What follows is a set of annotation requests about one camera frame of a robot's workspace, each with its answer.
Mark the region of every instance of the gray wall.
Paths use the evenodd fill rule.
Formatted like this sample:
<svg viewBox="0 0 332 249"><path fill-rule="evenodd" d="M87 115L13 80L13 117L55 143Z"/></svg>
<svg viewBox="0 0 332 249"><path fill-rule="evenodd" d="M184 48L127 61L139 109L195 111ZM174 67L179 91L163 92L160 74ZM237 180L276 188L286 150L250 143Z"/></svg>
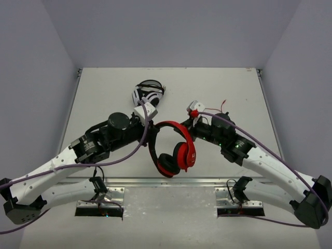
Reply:
<svg viewBox="0 0 332 249"><path fill-rule="evenodd" d="M15 178L57 152L76 69L39 0L0 0L0 34L0 178ZM13 227L1 208L0 230ZM0 247L21 237L2 235Z"/></svg>
<svg viewBox="0 0 332 249"><path fill-rule="evenodd" d="M43 0L78 67L262 67L300 0Z"/></svg>
<svg viewBox="0 0 332 249"><path fill-rule="evenodd" d="M332 1L303 0L263 71L285 158L332 179ZM332 246L332 222L317 234Z"/></svg>

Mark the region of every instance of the black and white headphones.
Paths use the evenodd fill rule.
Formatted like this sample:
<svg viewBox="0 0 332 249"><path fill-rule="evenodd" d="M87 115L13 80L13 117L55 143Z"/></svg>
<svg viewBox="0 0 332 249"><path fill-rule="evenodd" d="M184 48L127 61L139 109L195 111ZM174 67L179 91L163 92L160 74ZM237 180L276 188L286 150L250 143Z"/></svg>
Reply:
<svg viewBox="0 0 332 249"><path fill-rule="evenodd" d="M132 93L134 105L138 106L138 101L141 100L144 103L149 102L156 107L164 93L165 89L159 81L154 79L145 80L139 83Z"/></svg>

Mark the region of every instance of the white table surface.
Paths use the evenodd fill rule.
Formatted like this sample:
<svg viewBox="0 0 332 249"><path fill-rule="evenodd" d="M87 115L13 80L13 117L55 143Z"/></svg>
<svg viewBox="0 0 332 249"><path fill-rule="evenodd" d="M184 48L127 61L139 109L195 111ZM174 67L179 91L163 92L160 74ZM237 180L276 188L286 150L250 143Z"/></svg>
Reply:
<svg viewBox="0 0 332 249"><path fill-rule="evenodd" d="M216 218L213 187L126 188L124 219L75 217L75 203L28 226L20 249L245 248L319 249L315 230L243 217ZM268 218L298 224L265 205Z"/></svg>
<svg viewBox="0 0 332 249"><path fill-rule="evenodd" d="M219 107L227 99L224 110L230 112L232 120L278 152L254 68L84 68L63 145L113 112L131 114L131 92L145 79L159 80L167 87L155 121L185 120L186 107L192 100ZM179 141L182 138L178 134L163 129L157 150L172 153ZM217 146L204 141L195 145L197 163L179 177L257 176L228 163ZM127 155L135 146L136 143L112 153L109 161ZM115 178L161 177L147 148L119 165L105 168L105 173ZM75 174L91 175L91 169ZM28 226L20 249L319 248L313 229L243 217L217 219L215 206L214 187L126 187L123 221L114 217L75 217L76 203L69 203L53 208ZM264 209L267 218L299 222L277 207L265 204Z"/></svg>
<svg viewBox="0 0 332 249"><path fill-rule="evenodd" d="M230 112L231 119L240 127L260 139L274 152L279 153L271 120L262 89L254 68L84 68L63 148L77 139L92 125L104 121L113 112L128 116L133 112L131 93L136 84L145 79L156 79L166 86L166 92L158 105L155 122L187 119L186 108L193 100L206 107ZM171 128L163 128L158 134L157 153L173 153L182 137ZM111 153L113 161L129 154L137 145L132 143ZM220 154L220 148L202 140L195 142L197 161L187 173L188 177L236 177L258 176L255 172L229 163ZM90 177L93 169L85 169L72 176ZM147 178L161 177L147 148L141 148L125 162L104 168L107 177Z"/></svg>

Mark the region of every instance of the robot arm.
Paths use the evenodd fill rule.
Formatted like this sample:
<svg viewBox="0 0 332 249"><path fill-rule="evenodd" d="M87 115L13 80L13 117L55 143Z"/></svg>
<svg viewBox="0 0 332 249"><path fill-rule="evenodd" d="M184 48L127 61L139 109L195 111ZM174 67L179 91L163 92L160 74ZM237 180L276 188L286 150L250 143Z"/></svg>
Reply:
<svg viewBox="0 0 332 249"><path fill-rule="evenodd" d="M182 123L193 140L203 139L221 147L221 154L232 163L253 170L271 180L276 186L261 184L250 177L241 177L232 188L234 196L241 203L260 200L292 212L305 225L318 229L332 206L332 187L329 179L296 172L318 196L304 184L297 175L283 163L269 156L255 143L236 133L235 125L228 113L219 113L211 125L202 122L199 113L205 106L193 101L187 108L190 118Z"/></svg>
<svg viewBox="0 0 332 249"><path fill-rule="evenodd" d="M150 121L157 110L150 103L145 103L144 106ZM144 123L142 106L134 109L131 118L123 113L113 113L107 121L91 127L36 170L20 178L1 180L0 193L6 200L4 209L7 217L14 224L23 224L57 205L78 200L103 199L107 188L100 177L92 177L76 184L55 185L69 175L105 160L111 151L140 141ZM16 181L20 182L3 187Z"/></svg>

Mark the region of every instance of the purple cable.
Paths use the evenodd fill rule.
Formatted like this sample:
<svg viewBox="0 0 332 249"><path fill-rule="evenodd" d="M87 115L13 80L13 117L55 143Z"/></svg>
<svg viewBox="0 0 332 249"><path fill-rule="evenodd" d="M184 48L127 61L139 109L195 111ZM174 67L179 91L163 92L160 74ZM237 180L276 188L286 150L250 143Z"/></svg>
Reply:
<svg viewBox="0 0 332 249"><path fill-rule="evenodd" d="M272 219L267 219L267 218L262 218L262 217L258 217L258 216L252 216L252 215L245 215L245 214L221 214L218 215L218 217L228 217L228 216L235 216L235 217L248 217L248 218L254 218L254 219L261 219L261 220L265 220L267 222L273 222L273 223L277 223L280 225L286 225L286 226L291 226L291 227L307 227L306 225L297 225L297 224L291 224L291 223L286 223L286 222L279 222L277 220L272 220Z"/></svg>
<svg viewBox="0 0 332 249"><path fill-rule="evenodd" d="M142 101L138 101L138 103L142 106L143 111L144 111L144 116L145 116L145 124L144 125L145 125L145 127L144 127L144 132L143 132L143 135L142 135L142 138L141 138L139 144L137 145L137 147L130 154L128 154L127 156L125 156L125 157L123 157L123 158L121 158L119 160L113 161L113 162L106 162L106 163L87 163L87 164L69 164L69 165L64 165L64 166L57 167L56 170L63 170L63 169L71 168L71 167L109 166L109 165L114 165L114 164L123 162L123 161L127 160L128 158L130 158L132 155L134 155L138 151L138 149L143 145L145 137L146 137L146 134L147 134L148 125L149 125L149 123L148 123L148 114L147 114L146 108L144 106L144 103ZM3 185L0 186L0 190L2 190L4 188L7 188L7 187L10 187L13 184L20 183L20 182L23 182L23 181L26 181L26 180L30 180L30 179L33 179L33 178L36 178L36 177L39 177L39 176L47 175L47 174L50 174L50 173L54 173L53 170L48 170L48 171L45 171L45 172L42 172L42 173L38 173L38 174L35 174L35 175L31 175L31 176L28 176L28 177L25 177L25 178L22 178L22 179L19 179L19 180L10 182L10 183L3 184ZM8 231L0 231L0 235L1 234L8 234L8 233L11 233L11 232L16 232L16 231L18 231L18 230L20 230L20 229L22 229L22 228L30 225L31 223L35 222L40 217L42 217L47 211L43 212L40 216L38 216L37 218L35 218L33 221L31 221L29 223L26 223L23 226L20 226L20 227L17 227L15 229L8 230Z"/></svg>
<svg viewBox="0 0 332 249"><path fill-rule="evenodd" d="M48 210L46 210L45 212L43 212L42 214L40 214L37 218L35 218L34 220L32 220L32 221L30 221L30 222L28 222L28 223L25 223L23 226L20 226L20 227L17 227L17 228L14 228L14 229L12 229L12 230L8 230L8 231L0 231L0 235L3 235L3 234L8 234L8 233L11 233L11 232L16 232L16 231L18 231L18 230L20 230L20 229L22 229L22 228L24 228L24 227L27 227L28 225L30 225L30 224L32 224L33 222L35 222L35 221L37 221L38 219L40 219L44 214L46 214L47 212L49 211L49 209Z"/></svg>
<svg viewBox="0 0 332 249"><path fill-rule="evenodd" d="M243 129L241 129L240 127L234 125L232 122L222 118L222 117L219 117L217 115L214 115L214 114L211 114L211 113L206 113L206 112L198 112L198 114L201 114L201 115L207 115L207 116L211 116L211 117L214 117L214 118L218 118L222 121L224 121L225 123L229 124L230 126L233 126L234 128L236 128L237 130L241 131L243 134L245 134L246 136L248 136L249 138L251 138L253 141L255 141L261 148L265 149L268 153L270 153L272 156L274 156L278 161L282 162L290 171L292 171L303 183L304 185L314 194L318 197L321 205L323 206L323 209L324 209L324 212L325 212L325 220L324 222L322 223L322 226L326 225L326 223L328 222L328 210L324 204L324 202L322 201L322 199L318 196L318 194L316 193L315 190L312 189L312 187L295 171L292 169L291 166L288 165L287 162L285 162L281 157L279 157L276 153L274 153L273 151L271 151L268 147L266 147L264 144L262 144L258 139L254 138L253 136L251 136L249 133L247 133L246 131L244 131ZM248 217L249 215L232 215L232 216L246 216ZM280 222L276 222L276 223L279 223L279 224L283 224L283 225L289 225L289 226L300 226L300 225L294 225L294 224L289 224L289 223L280 223Z"/></svg>

